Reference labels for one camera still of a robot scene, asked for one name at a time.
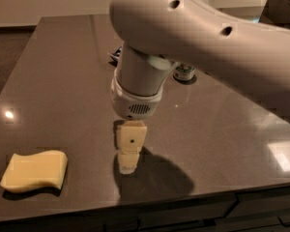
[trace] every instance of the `floor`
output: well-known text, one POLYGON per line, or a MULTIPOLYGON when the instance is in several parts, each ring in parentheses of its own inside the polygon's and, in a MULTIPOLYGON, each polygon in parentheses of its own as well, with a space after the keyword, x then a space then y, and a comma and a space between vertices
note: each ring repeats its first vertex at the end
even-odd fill
POLYGON ((0 93, 33 30, 34 27, 0 28, 0 93))

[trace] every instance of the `gray table top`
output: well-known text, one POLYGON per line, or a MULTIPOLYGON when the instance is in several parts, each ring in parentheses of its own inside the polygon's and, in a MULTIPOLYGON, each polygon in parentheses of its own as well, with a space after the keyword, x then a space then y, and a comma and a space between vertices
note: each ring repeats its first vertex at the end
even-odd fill
POLYGON ((13 153, 47 149, 68 172, 59 196, 0 188, 0 221, 290 185, 290 125, 201 72, 168 78, 137 171, 121 176, 106 55, 120 44, 107 15, 41 20, 0 95, 0 178, 13 153))

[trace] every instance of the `black screw hole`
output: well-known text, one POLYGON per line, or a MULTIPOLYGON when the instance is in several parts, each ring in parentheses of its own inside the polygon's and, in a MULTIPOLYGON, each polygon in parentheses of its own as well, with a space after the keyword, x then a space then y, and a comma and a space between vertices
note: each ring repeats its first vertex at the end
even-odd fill
POLYGON ((169 3, 169 8, 175 10, 177 7, 179 7, 179 5, 181 4, 180 0, 174 0, 172 2, 169 3))
POLYGON ((223 36, 229 36, 231 33, 232 33, 232 27, 223 28, 222 31, 220 32, 220 34, 223 36))

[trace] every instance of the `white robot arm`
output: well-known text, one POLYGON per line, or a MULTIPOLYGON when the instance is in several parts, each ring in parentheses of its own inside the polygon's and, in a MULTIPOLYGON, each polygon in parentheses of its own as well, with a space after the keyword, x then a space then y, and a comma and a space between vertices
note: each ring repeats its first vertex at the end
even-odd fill
POLYGON ((206 0, 111 0, 125 42, 111 92, 125 119, 152 115, 179 63, 196 67, 268 108, 290 116, 290 30, 240 20, 206 0))

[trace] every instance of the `sponge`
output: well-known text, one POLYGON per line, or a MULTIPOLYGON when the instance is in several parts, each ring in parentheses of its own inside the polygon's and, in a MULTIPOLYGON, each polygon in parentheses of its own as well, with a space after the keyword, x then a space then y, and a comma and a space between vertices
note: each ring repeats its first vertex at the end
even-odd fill
POLYGON ((12 193, 54 187, 61 189, 68 158, 61 151, 45 151, 31 156, 13 154, 0 186, 12 193))

